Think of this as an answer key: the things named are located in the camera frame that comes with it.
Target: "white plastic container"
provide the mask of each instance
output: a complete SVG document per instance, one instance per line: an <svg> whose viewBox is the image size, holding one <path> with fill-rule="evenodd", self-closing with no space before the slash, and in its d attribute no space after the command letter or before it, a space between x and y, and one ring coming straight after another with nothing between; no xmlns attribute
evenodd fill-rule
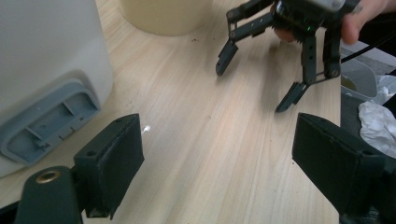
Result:
<svg viewBox="0 0 396 224"><path fill-rule="evenodd" d="M112 88L94 0L0 0L0 177L84 125Z"/></svg>

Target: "black mechanical part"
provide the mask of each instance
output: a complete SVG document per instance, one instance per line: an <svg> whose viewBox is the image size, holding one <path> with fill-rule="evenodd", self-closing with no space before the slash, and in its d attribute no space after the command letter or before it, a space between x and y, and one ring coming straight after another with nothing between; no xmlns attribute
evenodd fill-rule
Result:
<svg viewBox="0 0 396 224"><path fill-rule="evenodd" d="M1 209L0 220L82 223L83 210L113 218L144 161L139 115L111 122L74 159L72 169L51 167L29 177L21 201Z"/></svg>
<svg viewBox="0 0 396 224"><path fill-rule="evenodd" d="M327 11L307 0L251 0L226 14L229 39L219 55L216 72L221 76L238 50L236 42L248 36L265 32L268 27L290 30L297 41L303 44L302 66L303 81L291 86L289 92L276 108L276 112L287 110L291 104L297 104L307 88L319 82L340 76L340 39L341 19L352 12L360 0L346 0L336 12ZM255 15L274 4L275 9L242 26L238 22ZM323 50L324 78L317 80L316 38L319 27L327 29Z"/></svg>
<svg viewBox="0 0 396 224"><path fill-rule="evenodd" d="M292 158L340 216L358 217L371 206L380 223L396 223L394 159L326 119L299 114Z"/></svg>

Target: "gray plastic panel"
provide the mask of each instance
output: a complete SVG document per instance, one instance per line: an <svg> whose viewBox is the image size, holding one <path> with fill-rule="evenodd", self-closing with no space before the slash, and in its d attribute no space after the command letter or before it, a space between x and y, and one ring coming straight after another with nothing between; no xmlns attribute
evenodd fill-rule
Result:
<svg viewBox="0 0 396 224"><path fill-rule="evenodd" d="M0 127L0 151L33 165L99 110L90 91L77 82L67 83Z"/></svg>

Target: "wooden table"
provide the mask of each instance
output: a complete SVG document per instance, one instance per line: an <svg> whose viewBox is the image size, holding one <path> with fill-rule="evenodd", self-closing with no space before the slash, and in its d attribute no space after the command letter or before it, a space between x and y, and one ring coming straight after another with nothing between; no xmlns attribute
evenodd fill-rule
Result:
<svg viewBox="0 0 396 224"><path fill-rule="evenodd" d="M0 206L16 202L33 173L71 167L111 120L139 113L142 128L150 127L143 133L146 160L113 221L86 223L337 223L335 209L291 159L291 146L299 112L339 122L339 79L310 88L299 104L275 113L301 78L301 46L280 42L271 29L238 43L228 70L217 77L225 12L241 3L215 1L207 26L166 37L135 29L116 0L97 0L113 92L98 116L39 164L0 179Z"/></svg>

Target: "black cable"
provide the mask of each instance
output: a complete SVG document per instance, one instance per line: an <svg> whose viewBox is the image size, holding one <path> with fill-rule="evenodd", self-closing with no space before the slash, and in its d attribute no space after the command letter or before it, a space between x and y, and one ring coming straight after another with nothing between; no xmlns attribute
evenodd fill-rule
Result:
<svg viewBox="0 0 396 224"><path fill-rule="evenodd" d="M374 49L388 41L390 41L394 36L396 36L396 30L393 30L392 32L390 32L388 35L382 37L381 39L375 41L372 45L367 46L364 49L361 49L351 55L346 56L345 58L341 59L341 63L345 63L351 59L354 59L356 57L358 57L359 55L362 55L363 53L369 51L370 49Z"/></svg>

